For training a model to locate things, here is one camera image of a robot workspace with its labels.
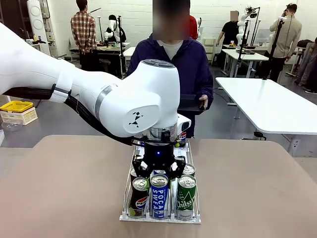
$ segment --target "green can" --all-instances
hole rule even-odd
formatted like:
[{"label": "green can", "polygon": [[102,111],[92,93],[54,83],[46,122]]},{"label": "green can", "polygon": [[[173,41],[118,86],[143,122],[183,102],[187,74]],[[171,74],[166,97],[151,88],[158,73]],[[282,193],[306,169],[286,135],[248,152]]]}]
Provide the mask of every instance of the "green can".
[{"label": "green can", "polygon": [[196,184],[196,179],[191,175],[183,175],[178,180],[176,209],[180,220],[193,218]]},{"label": "green can", "polygon": [[191,175],[193,177],[195,177],[195,167],[191,164],[186,163],[184,171],[183,171],[183,175]]}]

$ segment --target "man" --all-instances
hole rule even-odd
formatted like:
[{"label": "man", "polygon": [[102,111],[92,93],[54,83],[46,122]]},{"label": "man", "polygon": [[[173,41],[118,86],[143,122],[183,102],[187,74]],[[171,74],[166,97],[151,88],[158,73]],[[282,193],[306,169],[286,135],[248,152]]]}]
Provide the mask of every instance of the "man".
[{"label": "man", "polygon": [[74,40],[79,48],[80,64],[82,70],[98,71],[96,22],[87,12],[87,0],[76,0],[76,2],[80,11],[71,18],[70,24]]},{"label": "man", "polygon": [[[230,45],[231,41],[234,41],[234,44],[238,44],[237,35],[239,34],[239,27],[238,27],[238,17],[239,12],[238,11],[231,11],[230,12],[230,21],[227,22],[223,28],[222,31],[218,37],[216,46],[220,44],[220,40],[224,36],[223,45]],[[225,52],[221,51],[220,54],[217,57],[217,63],[218,66],[223,69],[224,67],[224,61],[225,61],[226,54]]]},{"label": "man", "polygon": [[[268,65],[269,62],[262,64],[263,67],[266,68],[266,74],[269,74],[269,70],[271,69],[270,79],[274,82],[277,82],[279,74],[283,70],[285,61],[287,62],[291,59],[301,36],[302,24],[294,16],[296,11],[296,4],[290,3],[286,6],[286,10],[282,14],[283,17],[286,17],[286,20],[279,33],[272,62],[270,65]],[[276,20],[273,25],[270,26],[270,31],[275,32],[276,34],[278,24],[279,20]],[[264,54],[264,56],[268,58],[272,50],[274,39],[275,36],[270,43],[267,52]]]},{"label": "man", "polygon": [[230,12],[230,20],[227,22],[220,32],[220,35],[217,40],[216,46],[220,44],[220,40],[224,36],[223,45],[230,45],[231,41],[234,41],[234,44],[238,44],[237,35],[239,34],[239,27],[238,27],[238,11],[231,11]]},{"label": "man", "polygon": [[[213,101],[213,79],[204,47],[189,38],[190,0],[156,0],[153,4],[153,34],[136,47],[127,75],[145,59],[170,62],[178,69],[180,93],[196,95],[201,108],[208,109]],[[186,132],[188,138],[193,137],[195,116],[183,115],[192,120]]]}]

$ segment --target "can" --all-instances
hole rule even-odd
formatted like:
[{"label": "can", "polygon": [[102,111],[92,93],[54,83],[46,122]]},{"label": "can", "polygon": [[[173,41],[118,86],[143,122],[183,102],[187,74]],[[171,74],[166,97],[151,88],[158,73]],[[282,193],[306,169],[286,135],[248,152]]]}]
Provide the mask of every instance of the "can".
[{"label": "can", "polygon": [[167,218],[168,212],[168,178],[157,174],[151,178],[152,204],[151,209],[155,219]]},{"label": "can", "polygon": [[132,184],[132,195],[129,207],[130,216],[140,217],[143,215],[148,200],[148,181],[144,178],[135,178]]},{"label": "can", "polygon": [[166,175],[165,170],[154,170],[154,175]]},{"label": "can", "polygon": [[193,217],[196,184],[196,179],[191,175],[183,175],[178,180],[176,212],[180,220],[186,221]]},{"label": "can", "polygon": [[183,175],[191,175],[193,177],[195,177],[195,167],[191,164],[186,163],[184,171],[183,171]]},{"label": "can", "polygon": [[137,173],[135,172],[134,168],[130,170],[130,180],[131,180],[131,187],[133,187],[133,181],[137,178]]},{"label": "can", "polygon": [[[131,187],[133,187],[133,181],[136,178],[138,178],[137,173],[135,172],[134,168],[132,167],[130,170]],[[150,189],[150,179],[149,178],[148,179],[144,178],[144,179],[147,181],[147,188],[149,190]]]},{"label": "can", "polygon": [[186,146],[186,132],[181,133],[178,136],[178,140],[180,140],[180,142],[178,142],[175,146],[176,147],[185,147]]}]

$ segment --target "yellow box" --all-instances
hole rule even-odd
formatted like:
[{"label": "yellow box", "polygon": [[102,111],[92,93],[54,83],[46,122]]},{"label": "yellow box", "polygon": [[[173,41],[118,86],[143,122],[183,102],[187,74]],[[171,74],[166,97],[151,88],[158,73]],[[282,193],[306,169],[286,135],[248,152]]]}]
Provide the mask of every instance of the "yellow box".
[{"label": "yellow box", "polygon": [[33,107],[33,103],[12,101],[0,107],[0,110],[14,113],[22,113],[30,109],[31,107]]}]

